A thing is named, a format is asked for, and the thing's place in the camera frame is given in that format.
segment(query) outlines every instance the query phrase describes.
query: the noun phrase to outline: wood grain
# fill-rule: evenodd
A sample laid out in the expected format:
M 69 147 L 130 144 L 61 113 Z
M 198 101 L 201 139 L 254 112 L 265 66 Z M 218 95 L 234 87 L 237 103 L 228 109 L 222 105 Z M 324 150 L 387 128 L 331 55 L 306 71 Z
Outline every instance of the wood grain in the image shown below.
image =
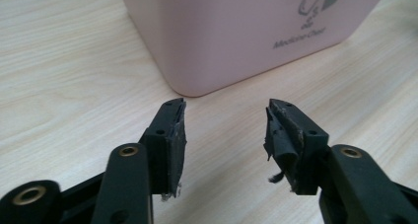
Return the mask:
M 297 105 L 330 145 L 367 150 L 418 189 L 418 2 L 383 0 L 342 43 L 186 108 L 181 196 L 154 197 L 155 223 L 321 223 L 262 148 L 270 98 Z M 65 190 L 135 142 L 166 84 L 122 0 L 0 0 L 0 195 L 33 180 Z

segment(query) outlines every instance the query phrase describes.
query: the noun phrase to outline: pink container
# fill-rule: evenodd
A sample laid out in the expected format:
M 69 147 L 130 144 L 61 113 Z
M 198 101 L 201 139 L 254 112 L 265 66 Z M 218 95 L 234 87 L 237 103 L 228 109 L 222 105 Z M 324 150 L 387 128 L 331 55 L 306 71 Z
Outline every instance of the pink container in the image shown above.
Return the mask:
M 198 97 L 348 38 L 380 0 L 124 0 L 178 93 Z

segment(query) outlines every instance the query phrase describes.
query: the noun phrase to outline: printed logo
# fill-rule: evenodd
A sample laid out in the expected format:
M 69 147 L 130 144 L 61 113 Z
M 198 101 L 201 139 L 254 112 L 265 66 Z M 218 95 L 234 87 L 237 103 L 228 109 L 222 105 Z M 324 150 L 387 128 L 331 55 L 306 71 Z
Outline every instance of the printed logo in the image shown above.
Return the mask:
M 301 30 L 307 30 L 314 25 L 314 18 L 322 11 L 332 6 L 337 0 L 302 0 L 299 5 L 298 13 L 302 16 L 306 16 L 306 20 L 301 26 Z M 288 44 L 304 40 L 310 37 L 316 37 L 323 34 L 326 27 L 320 29 L 313 29 L 297 36 L 291 36 L 286 39 L 280 39 L 276 41 L 273 48 L 279 48 Z

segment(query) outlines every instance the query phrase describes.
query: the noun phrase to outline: wooden table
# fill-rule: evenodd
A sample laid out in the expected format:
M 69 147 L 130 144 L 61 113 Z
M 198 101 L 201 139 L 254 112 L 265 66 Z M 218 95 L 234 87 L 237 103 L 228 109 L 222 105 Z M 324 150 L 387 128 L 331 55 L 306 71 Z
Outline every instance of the wooden table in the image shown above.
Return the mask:
M 270 98 L 368 151 L 418 189 L 418 1 L 383 0 L 342 43 L 201 98 L 187 98 L 181 196 L 155 223 L 321 223 L 262 147 Z M 33 180 L 65 190 L 135 142 L 167 85 L 122 0 L 0 0 L 0 195 Z

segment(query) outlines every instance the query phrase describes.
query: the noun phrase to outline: light wood grain surface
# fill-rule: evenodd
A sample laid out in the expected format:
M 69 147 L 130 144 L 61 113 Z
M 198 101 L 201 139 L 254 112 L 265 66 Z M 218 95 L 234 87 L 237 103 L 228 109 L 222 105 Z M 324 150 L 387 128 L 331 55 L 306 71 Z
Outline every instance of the light wood grain surface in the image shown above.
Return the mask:
M 418 189 L 418 1 L 383 0 L 342 43 L 201 98 L 187 98 L 181 196 L 155 223 L 321 223 L 317 196 L 270 184 L 270 98 L 367 150 Z M 65 190 L 135 142 L 178 98 L 122 0 L 0 0 L 0 195 L 33 180 Z

